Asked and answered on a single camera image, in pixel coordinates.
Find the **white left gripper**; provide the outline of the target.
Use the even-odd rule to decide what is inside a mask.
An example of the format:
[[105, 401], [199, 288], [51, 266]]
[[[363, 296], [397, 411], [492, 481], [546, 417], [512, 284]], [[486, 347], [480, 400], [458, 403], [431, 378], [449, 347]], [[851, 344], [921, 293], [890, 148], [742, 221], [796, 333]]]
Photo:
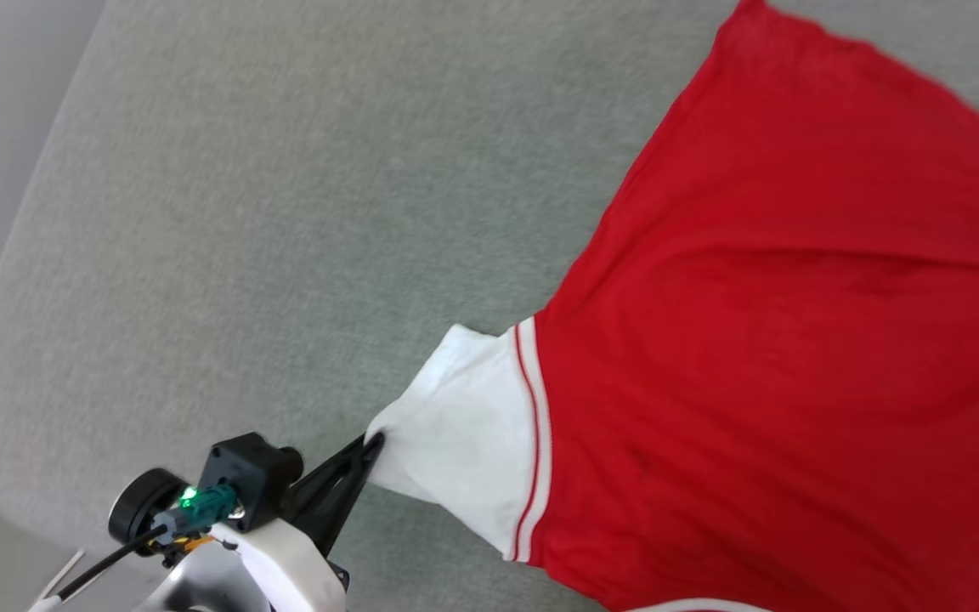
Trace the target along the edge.
[[235, 547], [248, 574], [276, 611], [348, 609], [347, 589], [326, 558], [385, 440], [385, 433], [364, 433], [289, 488], [282, 518], [302, 520], [302, 531], [282, 519], [247, 532], [225, 524], [215, 527], [215, 538]]

